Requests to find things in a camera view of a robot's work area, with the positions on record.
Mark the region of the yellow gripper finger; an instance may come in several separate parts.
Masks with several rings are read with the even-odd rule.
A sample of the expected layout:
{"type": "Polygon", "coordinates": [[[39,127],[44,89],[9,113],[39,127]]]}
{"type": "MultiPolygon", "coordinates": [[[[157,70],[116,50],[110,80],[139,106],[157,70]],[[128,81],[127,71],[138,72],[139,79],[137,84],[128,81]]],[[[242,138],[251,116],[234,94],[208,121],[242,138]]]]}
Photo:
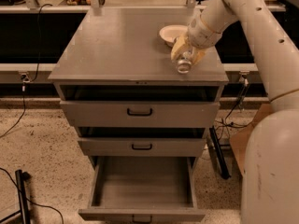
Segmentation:
{"type": "Polygon", "coordinates": [[[191,58],[192,65],[197,65],[205,55],[206,55],[206,51],[204,49],[193,48],[192,58],[191,58]]]}
{"type": "Polygon", "coordinates": [[[176,61],[183,56],[185,52],[191,52],[189,38],[186,34],[181,35],[175,42],[171,50],[171,60],[176,61]]]}

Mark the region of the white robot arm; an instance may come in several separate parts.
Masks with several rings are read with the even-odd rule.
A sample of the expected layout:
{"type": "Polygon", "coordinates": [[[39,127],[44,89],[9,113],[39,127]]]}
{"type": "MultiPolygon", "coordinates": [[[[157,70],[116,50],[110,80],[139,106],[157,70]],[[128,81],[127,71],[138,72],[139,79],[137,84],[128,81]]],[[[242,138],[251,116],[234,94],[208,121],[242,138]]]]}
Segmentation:
{"type": "Polygon", "coordinates": [[[246,146],[241,224],[299,224],[299,49],[265,1],[208,1],[175,43],[171,59],[179,68],[199,63],[235,21],[269,100],[246,146]]]}

